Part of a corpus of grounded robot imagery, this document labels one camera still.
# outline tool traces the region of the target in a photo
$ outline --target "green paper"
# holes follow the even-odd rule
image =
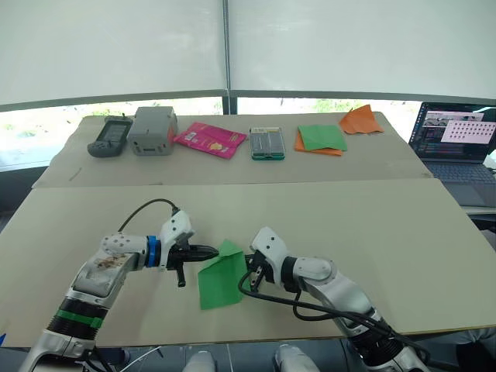
[[[198,273],[201,310],[240,302],[243,294],[238,290],[238,282],[245,273],[244,252],[233,242],[224,240],[219,255],[207,261]]]
[[[305,150],[348,150],[341,129],[337,126],[298,126]]]

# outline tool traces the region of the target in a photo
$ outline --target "pink package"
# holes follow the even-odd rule
[[[174,137],[174,142],[230,159],[245,138],[246,134],[210,126],[203,122],[194,122],[185,132]]]

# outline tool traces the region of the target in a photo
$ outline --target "beige table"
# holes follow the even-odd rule
[[[103,127],[102,116],[81,122],[33,187],[131,186],[144,184],[252,184],[277,182],[426,178],[432,175],[380,112],[384,133],[346,135],[348,151],[329,157],[293,150],[298,125],[335,124],[342,113],[302,115],[180,116],[180,130],[194,121],[248,133],[252,126],[280,126],[286,144],[284,161],[254,161],[250,144],[241,144],[231,160],[175,146],[168,157],[138,157],[126,147],[119,157],[91,157],[86,145]]]
[[[247,253],[263,226],[294,255],[333,259],[400,332],[496,324],[496,254],[434,179],[110,188],[38,188],[0,234],[0,332],[30,346],[81,265],[127,215],[170,198],[191,216],[192,243],[230,239]],[[166,205],[142,211],[126,230],[156,234]],[[332,322],[298,321],[289,307],[244,298],[201,311],[197,273],[131,273],[105,319],[101,346],[209,343],[339,336]],[[272,284],[267,293],[285,295]]]

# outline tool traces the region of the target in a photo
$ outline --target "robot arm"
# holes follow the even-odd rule
[[[268,227],[258,232],[251,248],[255,252],[250,264],[255,272],[251,281],[254,291],[265,277],[286,291],[308,292],[328,309],[355,315],[355,320],[337,317],[334,322],[369,371],[429,372],[410,346],[357,321],[366,316],[389,328],[363,290],[342,275],[332,261],[290,256],[284,241]]]
[[[190,245],[188,239],[194,233],[188,215],[178,211],[164,223],[158,238],[123,232],[104,237],[98,252],[77,273],[19,372],[37,372],[53,363],[60,369],[61,363],[71,369],[74,361],[84,360],[94,349],[96,334],[130,271],[144,267],[175,270],[177,285],[184,287],[184,262],[208,260],[219,254],[210,246]]]

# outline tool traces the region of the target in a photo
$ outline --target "orange folded paper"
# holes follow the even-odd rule
[[[365,105],[348,112],[339,125],[348,134],[383,132],[384,129],[375,121],[370,105]]]
[[[323,153],[324,155],[333,155],[335,157],[340,157],[341,155],[343,155],[342,150],[336,149],[305,150],[303,139],[301,138],[299,130],[296,130],[296,141],[294,142],[294,144],[294,148],[296,151],[303,151],[305,153]]]

